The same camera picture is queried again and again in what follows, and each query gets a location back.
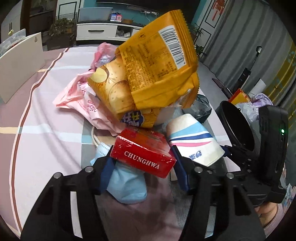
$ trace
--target black robotic device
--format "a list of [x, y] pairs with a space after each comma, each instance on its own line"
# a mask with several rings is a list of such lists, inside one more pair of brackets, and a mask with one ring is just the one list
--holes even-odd
[[[288, 115], [281, 108], [264, 106], [259, 109], [259, 116], [262, 135], [259, 157], [242, 147], [224, 147], [226, 155], [241, 168], [239, 172], [216, 173], [182, 157], [176, 146], [172, 147], [178, 182], [193, 195], [180, 241], [205, 239], [213, 205], [217, 207], [214, 234], [206, 240], [265, 240], [254, 207], [264, 202], [281, 203], [285, 197], [286, 190], [279, 179], [287, 149]], [[78, 174], [55, 173], [33, 206], [21, 240], [108, 240], [94, 196], [101, 194], [98, 186], [104, 167], [110, 162], [109, 154]], [[83, 239], [73, 233], [70, 191], [77, 193]]]

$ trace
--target teal wall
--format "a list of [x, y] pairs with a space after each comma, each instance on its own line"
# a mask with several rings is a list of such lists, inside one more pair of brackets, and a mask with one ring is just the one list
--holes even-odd
[[195, 24], [198, 20], [198, 18], [200, 17], [201, 13], [202, 13], [202, 10], [203, 8], [205, 7], [205, 4], [206, 4], [207, 0], [200, 0], [200, 4], [198, 5], [198, 8], [196, 9], [196, 12], [194, 14], [194, 17], [192, 19], [192, 24]]
[[113, 7], [113, 12], [119, 12], [122, 14], [123, 19], [132, 19], [135, 23], [147, 25], [149, 20], [152, 22], [155, 20], [154, 14], [147, 14], [147, 19], [144, 13], [138, 10], [127, 9], [123, 4], [112, 3], [96, 3], [96, 0], [84, 0], [83, 7]]

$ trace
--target pink plastic bag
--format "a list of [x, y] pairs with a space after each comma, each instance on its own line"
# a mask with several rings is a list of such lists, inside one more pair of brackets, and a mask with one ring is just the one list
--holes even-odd
[[113, 136], [120, 133], [126, 125], [119, 122], [96, 97], [95, 92], [87, 83], [87, 78], [101, 64], [108, 63], [114, 58], [115, 49], [116, 47], [111, 44], [100, 44], [91, 69], [77, 75], [53, 101], [53, 104], [59, 108], [77, 110], [97, 129], [108, 130]]

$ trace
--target metal screw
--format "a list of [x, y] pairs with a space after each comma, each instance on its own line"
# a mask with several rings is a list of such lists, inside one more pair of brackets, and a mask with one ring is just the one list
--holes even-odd
[[197, 173], [201, 173], [202, 168], [201, 167], [196, 167], [196, 168], [194, 168], [194, 171], [197, 172]]
[[91, 166], [89, 166], [89, 167], [86, 167], [84, 170], [85, 170], [86, 172], [90, 173], [90, 172], [92, 172], [92, 171], [94, 170], [94, 168], [91, 167]]
[[229, 179], [234, 178], [234, 174], [233, 174], [232, 172], [228, 172], [228, 173], [226, 174], [226, 176], [227, 176]]
[[61, 173], [60, 172], [56, 172], [55, 174], [54, 174], [54, 178], [55, 179], [59, 179], [60, 177], [61, 177]]

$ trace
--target human hand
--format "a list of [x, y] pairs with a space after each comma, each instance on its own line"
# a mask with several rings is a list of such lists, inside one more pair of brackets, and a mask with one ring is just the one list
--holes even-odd
[[273, 202], [266, 202], [263, 203], [261, 206], [256, 207], [255, 211], [259, 215], [259, 219], [263, 227], [266, 227], [276, 215], [277, 204]]

